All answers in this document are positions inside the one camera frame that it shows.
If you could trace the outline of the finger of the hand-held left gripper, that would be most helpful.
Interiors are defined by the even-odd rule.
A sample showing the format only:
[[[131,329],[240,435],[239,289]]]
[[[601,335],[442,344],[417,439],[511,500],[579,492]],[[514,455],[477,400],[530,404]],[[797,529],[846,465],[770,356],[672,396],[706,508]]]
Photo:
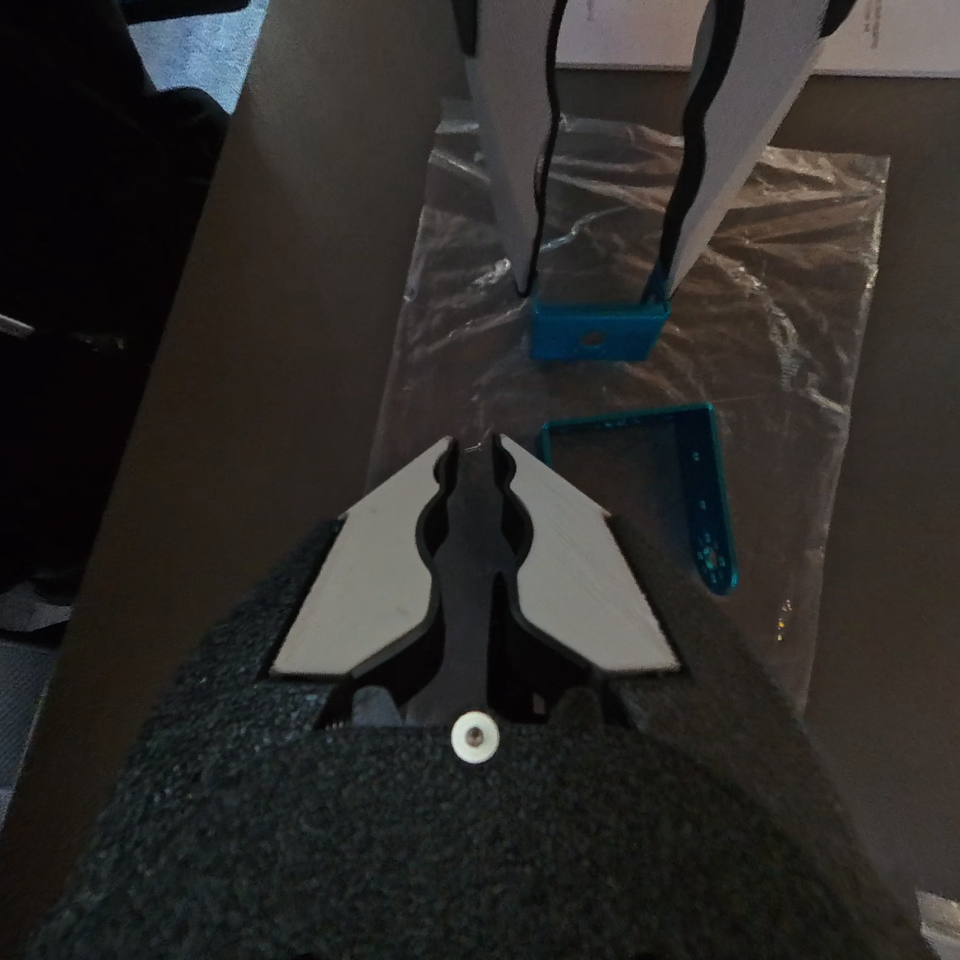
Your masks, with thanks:
[[[707,3],[649,297],[669,300],[702,255],[835,31],[835,2]]]
[[[518,294],[529,296],[546,222],[566,1],[462,1],[461,50],[493,210]]]

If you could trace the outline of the assembly instruction manual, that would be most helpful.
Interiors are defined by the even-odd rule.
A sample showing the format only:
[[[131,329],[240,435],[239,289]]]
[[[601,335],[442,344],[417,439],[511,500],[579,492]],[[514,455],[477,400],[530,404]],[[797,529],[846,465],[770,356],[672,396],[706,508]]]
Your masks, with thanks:
[[[558,35],[564,68],[686,71],[705,2],[569,2]],[[816,72],[956,79],[957,1],[857,1],[824,42]]]

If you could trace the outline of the teal metal U bracket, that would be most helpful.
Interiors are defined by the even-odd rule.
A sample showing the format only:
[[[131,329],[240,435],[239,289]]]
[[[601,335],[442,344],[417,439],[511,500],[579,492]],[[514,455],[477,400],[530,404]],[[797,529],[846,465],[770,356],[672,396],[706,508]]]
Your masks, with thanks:
[[[727,596],[738,586],[739,571],[722,443],[712,403],[550,419],[540,428],[539,456],[547,467],[553,467],[553,447],[558,437],[652,425],[671,426],[674,430],[683,508],[695,569],[712,594]]]

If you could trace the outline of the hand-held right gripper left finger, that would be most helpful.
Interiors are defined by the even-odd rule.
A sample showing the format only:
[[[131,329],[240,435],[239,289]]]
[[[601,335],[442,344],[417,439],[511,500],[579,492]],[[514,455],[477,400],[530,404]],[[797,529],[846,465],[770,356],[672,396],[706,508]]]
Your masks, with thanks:
[[[450,534],[458,442],[444,436],[339,517],[292,615],[269,678],[387,690],[399,709],[437,677],[446,623],[436,556]]]

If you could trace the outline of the large clear plastic bag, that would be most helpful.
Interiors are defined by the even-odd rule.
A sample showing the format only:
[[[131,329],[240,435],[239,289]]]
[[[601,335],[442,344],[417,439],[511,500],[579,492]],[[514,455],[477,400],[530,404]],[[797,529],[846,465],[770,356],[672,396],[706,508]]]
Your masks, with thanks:
[[[561,119],[537,263],[545,301],[641,294],[681,153],[680,138],[639,124]],[[493,432],[539,452],[549,420],[711,403],[739,571],[732,595],[714,599],[802,714],[888,166],[886,157],[766,148],[645,361],[537,363],[474,109],[445,102],[366,488],[444,435],[460,442],[461,476],[471,455],[490,481]],[[481,451],[464,452],[479,442]],[[553,451],[558,473],[709,593],[691,557],[671,426],[560,436]],[[788,597],[794,608],[784,611]]]

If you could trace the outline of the dark grey desk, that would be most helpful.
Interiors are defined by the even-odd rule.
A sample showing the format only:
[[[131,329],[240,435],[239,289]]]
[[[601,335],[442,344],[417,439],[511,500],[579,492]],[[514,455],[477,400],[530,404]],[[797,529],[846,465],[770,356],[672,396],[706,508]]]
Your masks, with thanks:
[[[361,493],[443,2],[271,3],[2,834],[2,958],[191,643]],[[958,899],[958,80],[814,77],[774,145],[888,155],[806,708],[896,897]]]

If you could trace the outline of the small teal metal bracket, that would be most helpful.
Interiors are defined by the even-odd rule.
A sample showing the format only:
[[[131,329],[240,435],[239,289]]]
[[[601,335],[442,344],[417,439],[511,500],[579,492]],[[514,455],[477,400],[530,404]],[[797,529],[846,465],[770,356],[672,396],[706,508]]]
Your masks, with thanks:
[[[552,302],[534,294],[531,356],[537,361],[643,362],[670,312],[660,265],[636,301]]]

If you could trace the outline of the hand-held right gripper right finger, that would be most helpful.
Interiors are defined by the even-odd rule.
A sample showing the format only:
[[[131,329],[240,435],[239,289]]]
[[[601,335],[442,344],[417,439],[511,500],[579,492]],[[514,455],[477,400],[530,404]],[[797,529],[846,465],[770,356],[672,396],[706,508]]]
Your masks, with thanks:
[[[488,704],[500,716],[628,716],[616,683],[682,660],[611,516],[507,435],[491,442],[510,562],[493,585]]]

